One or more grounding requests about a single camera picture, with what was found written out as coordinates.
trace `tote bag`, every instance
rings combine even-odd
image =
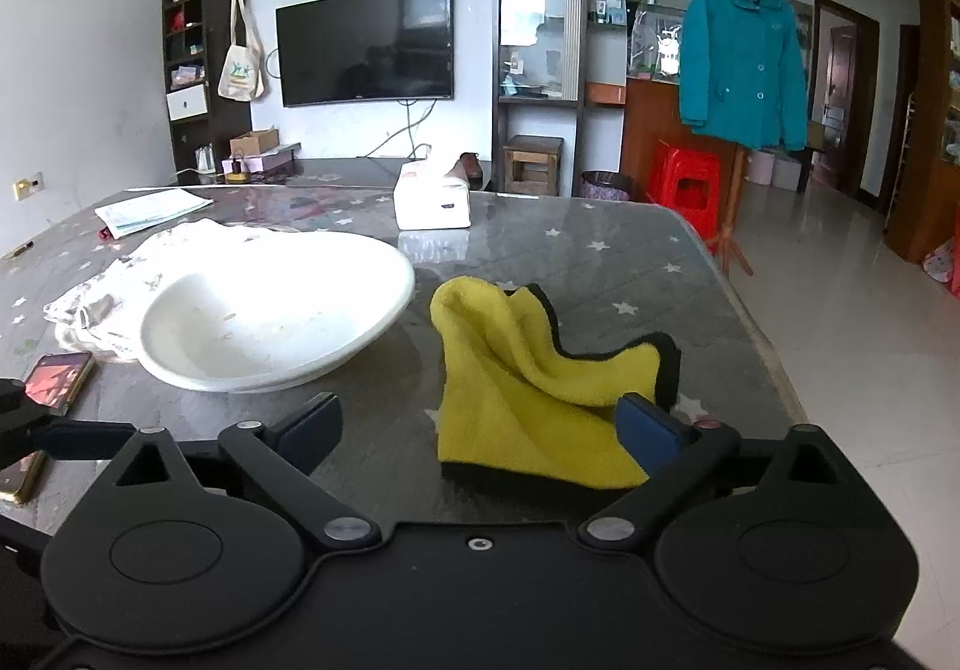
[[[240,16],[243,18],[244,28],[247,30],[247,45],[237,44],[237,7],[240,7]],[[263,50],[260,42],[247,22],[247,10],[243,0],[230,2],[230,47],[227,50],[227,60],[224,62],[224,71],[220,74],[220,86],[217,88],[224,98],[234,101],[251,101],[263,93],[263,77],[260,74],[260,57]]]

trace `phone screen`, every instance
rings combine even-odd
[[[92,366],[93,354],[88,352],[49,353],[27,377],[27,396],[49,407],[55,416],[65,416]],[[0,471],[0,498],[26,502],[42,464],[42,454],[34,453]]]

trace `teal jacket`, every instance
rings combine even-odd
[[[680,38],[680,120],[746,148],[803,149],[806,81],[790,2],[690,2]]]

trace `robotic arm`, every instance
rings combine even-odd
[[[64,634],[35,667],[920,667],[892,643],[916,556],[818,427],[741,440],[627,395],[617,435],[651,479],[581,526],[389,537],[307,477],[341,430],[320,395],[177,443],[0,381],[0,464],[112,459],[51,539],[0,524]]]

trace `jacket sleeve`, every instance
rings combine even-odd
[[[683,18],[680,36],[680,120],[707,122],[710,88],[710,33],[707,0],[693,0]]]
[[[806,145],[806,77],[803,74],[803,55],[797,39],[797,18],[793,7],[787,5],[790,20],[784,30],[784,49],[781,52],[781,125],[784,127],[784,146],[789,151],[801,151]]]

